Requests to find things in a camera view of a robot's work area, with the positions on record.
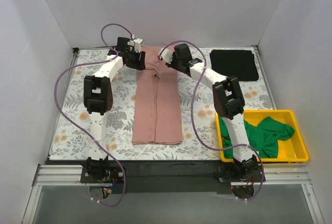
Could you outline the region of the pink t shirt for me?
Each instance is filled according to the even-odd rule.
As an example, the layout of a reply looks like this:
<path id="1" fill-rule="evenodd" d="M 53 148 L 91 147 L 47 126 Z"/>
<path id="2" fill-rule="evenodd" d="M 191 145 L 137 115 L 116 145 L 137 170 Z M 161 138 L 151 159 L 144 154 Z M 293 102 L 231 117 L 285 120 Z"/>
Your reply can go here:
<path id="1" fill-rule="evenodd" d="M 134 145 L 178 145 L 183 141 L 178 72 L 157 59 L 160 49 L 143 47 L 145 70 L 136 74 Z"/>

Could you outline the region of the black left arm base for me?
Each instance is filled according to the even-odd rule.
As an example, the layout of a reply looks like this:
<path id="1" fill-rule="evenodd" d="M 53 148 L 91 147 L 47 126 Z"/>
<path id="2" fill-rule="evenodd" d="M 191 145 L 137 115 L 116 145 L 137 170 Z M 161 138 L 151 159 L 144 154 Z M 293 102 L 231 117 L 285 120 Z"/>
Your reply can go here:
<path id="1" fill-rule="evenodd" d="M 97 168 L 83 168 L 81 172 L 81 183 L 107 183 L 117 181 L 123 183 L 124 172 L 119 167 L 107 166 Z"/>

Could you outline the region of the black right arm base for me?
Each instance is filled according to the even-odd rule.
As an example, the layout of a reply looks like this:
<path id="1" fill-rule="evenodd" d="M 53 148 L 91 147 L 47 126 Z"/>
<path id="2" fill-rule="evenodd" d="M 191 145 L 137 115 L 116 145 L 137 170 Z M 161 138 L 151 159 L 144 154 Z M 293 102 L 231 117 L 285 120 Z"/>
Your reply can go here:
<path id="1" fill-rule="evenodd" d="M 217 167 L 214 175 L 221 183 L 247 183 L 248 181 L 258 183 L 261 181 L 260 167 L 253 172 L 242 174 L 233 164 L 224 164 Z"/>

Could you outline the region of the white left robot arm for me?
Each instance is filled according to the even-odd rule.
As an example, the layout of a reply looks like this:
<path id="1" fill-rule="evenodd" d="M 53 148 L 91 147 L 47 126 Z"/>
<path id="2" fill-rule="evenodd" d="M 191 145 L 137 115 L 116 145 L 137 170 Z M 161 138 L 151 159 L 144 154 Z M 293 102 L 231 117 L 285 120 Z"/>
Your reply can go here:
<path id="1" fill-rule="evenodd" d="M 136 70 L 145 69 L 145 52 L 140 38 L 119 37 L 117 45 L 108 52 L 106 63 L 93 75 L 84 78 L 84 106 L 90 119 L 90 133 L 93 136 L 86 170 L 97 181 L 106 181 L 110 177 L 107 168 L 106 122 L 113 106 L 111 81 L 124 66 Z"/>

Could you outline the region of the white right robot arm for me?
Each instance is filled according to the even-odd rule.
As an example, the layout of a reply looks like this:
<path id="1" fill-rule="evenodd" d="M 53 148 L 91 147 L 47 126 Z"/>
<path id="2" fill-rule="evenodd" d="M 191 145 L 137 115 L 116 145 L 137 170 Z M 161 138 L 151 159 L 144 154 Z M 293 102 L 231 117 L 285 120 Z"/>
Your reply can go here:
<path id="1" fill-rule="evenodd" d="M 236 77 L 227 77 L 207 67 L 205 55 L 199 48 L 202 59 L 194 59 L 191 55 L 190 42 L 175 41 L 174 51 L 165 47 L 159 52 L 159 59 L 164 60 L 167 67 L 181 72 L 196 81 L 190 105 L 191 123 L 195 135 L 193 105 L 198 86 L 205 85 L 213 93 L 213 103 L 216 113 L 222 117 L 231 140 L 231 146 L 226 148 L 213 148 L 197 139 L 203 146 L 210 150 L 233 152 L 233 169 L 239 180 L 249 179 L 258 169 L 258 152 L 250 146 L 244 124 L 244 97 Z"/>

